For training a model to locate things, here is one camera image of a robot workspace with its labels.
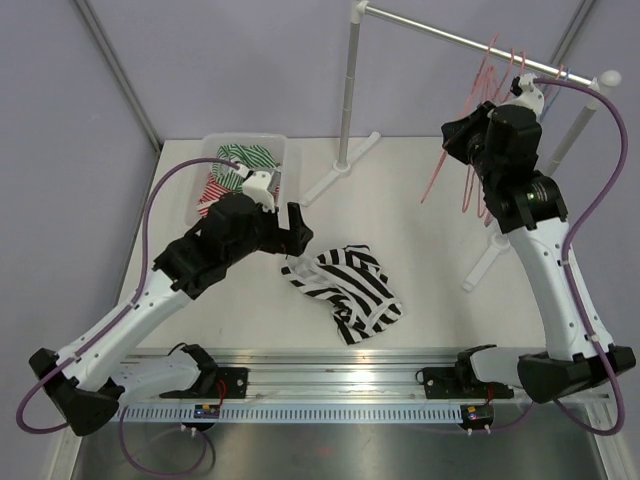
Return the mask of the black white striped tank top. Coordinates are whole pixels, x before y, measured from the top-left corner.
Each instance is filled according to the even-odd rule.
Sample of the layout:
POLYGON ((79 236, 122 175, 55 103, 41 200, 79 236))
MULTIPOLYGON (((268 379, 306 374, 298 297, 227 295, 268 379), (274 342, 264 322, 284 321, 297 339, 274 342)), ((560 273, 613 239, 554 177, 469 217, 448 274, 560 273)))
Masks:
POLYGON ((304 296, 330 304, 338 335, 348 346, 383 333, 404 315, 385 269, 366 244, 287 256, 281 274, 304 296))

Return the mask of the green white striped tank top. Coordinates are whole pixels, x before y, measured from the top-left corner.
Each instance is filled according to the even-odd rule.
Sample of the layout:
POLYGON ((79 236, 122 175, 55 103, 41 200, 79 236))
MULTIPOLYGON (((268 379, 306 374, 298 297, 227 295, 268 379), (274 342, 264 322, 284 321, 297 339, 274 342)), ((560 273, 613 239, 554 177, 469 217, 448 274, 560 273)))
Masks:
MULTIPOLYGON (((275 160, 270 150, 257 144, 224 144, 218 148, 216 157, 245 165, 251 170, 280 170, 280 163, 275 160)), ((241 178, 227 165, 212 164, 211 177, 229 189, 241 187, 241 178)))

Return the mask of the pink wire hanger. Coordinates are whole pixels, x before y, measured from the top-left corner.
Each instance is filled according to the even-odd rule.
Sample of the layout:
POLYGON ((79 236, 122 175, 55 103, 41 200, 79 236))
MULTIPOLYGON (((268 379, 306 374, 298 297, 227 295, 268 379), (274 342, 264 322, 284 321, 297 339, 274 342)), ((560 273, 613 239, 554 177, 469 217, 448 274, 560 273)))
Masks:
MULTIPOLYGON (((521 64, 517 73, 512 74, 511 72, 512 64, 510 64, 505 71, 502 79, 499 83, 496 83, 493 86, 493 90, 489 90, 489 82, 495 80, 495 72, 494 67, 487 67, 483 72, 484 80, 482 84, 484 85, 485 92, 482 94, 483 100, 488 100, 492 102, 494 105, 499 106, 504 103, 513 103, 517 97, 515 93, 515 88, 519 85, 519 81, 522 78, 525 79, 533 79, 537 78, 536 74, 526 73, 524 71, 524 64, 521 64)), ((539 90, 539 94, 541 95, 541 106, 537 110, 536 120, 542 124, 547 114, 550 106, 555 101, 555 98, 558 95, 558 87, 549 87, 544 84, 542 86, 535 85, 535 88, 539 90)))

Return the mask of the red white striped tank top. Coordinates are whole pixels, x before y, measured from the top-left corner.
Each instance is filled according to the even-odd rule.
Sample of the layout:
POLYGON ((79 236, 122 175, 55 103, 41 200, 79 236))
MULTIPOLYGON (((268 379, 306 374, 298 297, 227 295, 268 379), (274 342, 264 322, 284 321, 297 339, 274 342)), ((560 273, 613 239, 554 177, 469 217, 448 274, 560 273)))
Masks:
POLYGON ((206 217, 208 214, 209 208, 216 202, 220 200, 221 197, 228 193, 241 193, 242 188, 233 188, 229 189, 220 183, 218 183, 214 178, 210 178, 204 187, 202 194, 200 195, 197 203, 196 203, 196 211, 200 217, 206 217))

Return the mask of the blue wire hanger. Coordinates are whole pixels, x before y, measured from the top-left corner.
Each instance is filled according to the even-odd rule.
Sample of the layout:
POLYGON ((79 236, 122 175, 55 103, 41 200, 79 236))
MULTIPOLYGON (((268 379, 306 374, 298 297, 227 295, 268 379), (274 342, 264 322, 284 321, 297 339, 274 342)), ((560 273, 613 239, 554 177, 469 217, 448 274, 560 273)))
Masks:
MULTIPOLYGON (((560 68, 560 72, 555 76, 555 80, 566 81, 570 73, 571 73, 570 68, 566 68, 562 66, 560 68)), ((551 109, 552 105, 556 101, 559 93, 560 93, 560 88, 558 86, 548 85, 546 90, 546 95, 545 95, 544 107, 540 115, 540 122, 544 121, 546 115, 549 113, 549 110, 551 109)))

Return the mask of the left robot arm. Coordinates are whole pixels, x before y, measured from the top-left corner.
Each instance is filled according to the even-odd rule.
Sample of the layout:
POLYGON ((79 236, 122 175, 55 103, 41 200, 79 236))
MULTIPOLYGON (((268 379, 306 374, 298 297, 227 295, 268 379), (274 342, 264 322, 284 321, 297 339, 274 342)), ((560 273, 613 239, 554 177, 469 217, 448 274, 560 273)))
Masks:
POLYGON ((143 400, 216 395, 219 367, 197 344, 130 368, 127 355, 162 322, 225 279, 257 251, 298 257, 313 237, 299 204, 287 205, 288 226, 244 194, 215 202, 206 217, 167 245, 131 299, 114 308, 75 343, 41 348, 29 364, 44 391, 78 436, 90 435, 122 407, 143 400))

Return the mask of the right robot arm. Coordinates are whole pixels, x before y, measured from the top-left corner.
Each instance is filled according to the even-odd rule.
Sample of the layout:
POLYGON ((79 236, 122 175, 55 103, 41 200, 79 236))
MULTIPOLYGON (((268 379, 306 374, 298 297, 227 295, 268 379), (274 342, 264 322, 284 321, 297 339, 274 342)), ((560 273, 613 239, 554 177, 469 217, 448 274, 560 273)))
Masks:
POLYGON ((632 369, 633 350, 616 345, 598 320, 580 273, 566 277, 575 262, 562 251, 568 211, 558 185, 536 168, 542 127, 535 112, 484 102, 442 133, 446 152, 478 175, 487 209, 526 271, 545 335, 541 353, 477 348, 454 371, 456 389, 476 396, 497 382, 547 403, 603 384, 607 366, 614 375, 632 369))

